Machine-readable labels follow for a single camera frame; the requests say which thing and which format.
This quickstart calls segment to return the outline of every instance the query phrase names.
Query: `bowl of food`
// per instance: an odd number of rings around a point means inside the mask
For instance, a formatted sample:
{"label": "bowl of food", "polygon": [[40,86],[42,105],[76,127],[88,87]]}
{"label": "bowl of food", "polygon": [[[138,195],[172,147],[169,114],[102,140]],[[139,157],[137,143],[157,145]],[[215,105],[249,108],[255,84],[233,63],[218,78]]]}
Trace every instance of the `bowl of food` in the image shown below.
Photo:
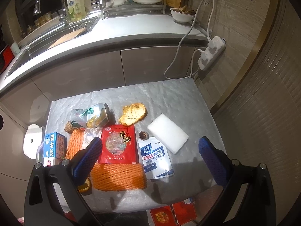
{"label": "bowl of food", "polygon": [[188,10],[187,6],[182,8],[171,8],[172,17],[179,23],[185,24],[192,21],[195,18],[195,11]]}

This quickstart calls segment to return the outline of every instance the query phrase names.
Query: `power strip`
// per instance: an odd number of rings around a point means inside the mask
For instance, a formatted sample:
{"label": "power strip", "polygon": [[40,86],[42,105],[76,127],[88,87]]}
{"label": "power strip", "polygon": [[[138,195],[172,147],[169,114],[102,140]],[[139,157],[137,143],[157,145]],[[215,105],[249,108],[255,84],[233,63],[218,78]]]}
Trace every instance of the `power strip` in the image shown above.
{"label": "power strip", "polygon": [[201,53],[201,57],[198,60],[198,65],[201,70],[206,70],[210,67],[210,65],[226,48],[225,42],[226,40],[219,36],[215,36],[209,41],[207,48]]}

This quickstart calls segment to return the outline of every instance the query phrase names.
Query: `red package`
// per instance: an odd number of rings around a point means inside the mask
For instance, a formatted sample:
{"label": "red package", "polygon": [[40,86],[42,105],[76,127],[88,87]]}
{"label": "red package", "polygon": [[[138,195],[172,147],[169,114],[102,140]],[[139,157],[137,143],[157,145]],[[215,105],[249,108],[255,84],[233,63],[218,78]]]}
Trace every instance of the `red package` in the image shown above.
{"label": "red package", "polygon": [[156,226],[177,226],[169,205],[150,210]]}
{"label": "red package", "polygon": [[180,201],[172,206],[179,225],[183,225],[197,218],[195,207],[192,203],[185,204],[184,201]]}
{"label": "red package", "polygon": [[136,135],[134,125],[112,125],[101,134],[102,153],[98,163],[136,164]]}

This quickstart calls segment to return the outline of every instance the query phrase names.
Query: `gold trim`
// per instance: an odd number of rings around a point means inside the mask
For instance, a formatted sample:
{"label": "gold trim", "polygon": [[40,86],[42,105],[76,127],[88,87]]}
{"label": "gold trim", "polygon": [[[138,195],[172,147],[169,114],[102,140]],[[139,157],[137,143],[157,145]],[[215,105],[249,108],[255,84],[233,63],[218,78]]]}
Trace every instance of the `gold trim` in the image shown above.
{"label": "gold trim", "polygon": [[236,77],[233,79],[233,81],[230,83],[226,91],[223,93],[223,95],[219,98],[219,100],[216,102],[216,104],[210,109],[210,112],[212,115],[214,115],[220,107],[226,102],[226,100],[231,96],[231,94],[234,92],[234,90],[238,87],[239,83],[243,80],[246,73],[249,71],[253,63],[255,62],[255,59],[260,51],[260,49],[263,47],[264,42],[266,41],[273,25],[274,18],[276,16],[277,10],[278,10],[278,4],[280,0],[270,0],[270,4],[268,7],[268,11],[265,17],[265,20],[263,22],[262,28],[260,30],[260,33],[257,37],[257,40],[249,53],[248,57],[246,58],[246,61],[243,63],[242,67],[238,71]]}

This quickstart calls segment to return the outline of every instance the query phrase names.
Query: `gray tablecloth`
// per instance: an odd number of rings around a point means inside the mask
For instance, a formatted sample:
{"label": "gray tablecloth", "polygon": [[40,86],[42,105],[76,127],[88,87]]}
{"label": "gray tablecloth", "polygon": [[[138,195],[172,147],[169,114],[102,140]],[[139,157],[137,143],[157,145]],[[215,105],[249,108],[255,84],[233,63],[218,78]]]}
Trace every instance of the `gray tablecloth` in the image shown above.
{"label": "gray tablecloth", "polygon": [[[64,127],[69,121],[72,109],[107,103],[118,120],[122,107],[135,102],[143,103],[148,111],[147,117],[135,124],[137,136],[140,131],[147,131],[146,127],[164,113],[188,134],[189,139],[176,155],[168,151],[174,176],[148,180],[147,188],[143,190],[105,192],[93,189],[92,194],[84,196],[84,199],[95,212],[132,212],[170,205],[199,194],[215,184],[198,152],[198,140],[207,136],[216,148],[225,151],[225,147],[209,109],[192,79],[105,89],[53,101],[46,133],[59,132],[69,138],[70,135],[64,131]],[[139,162],[142,163],[141,154],[138,153]],[[63,209],[68,209],[59,185],[56,184],[55,189]]]}

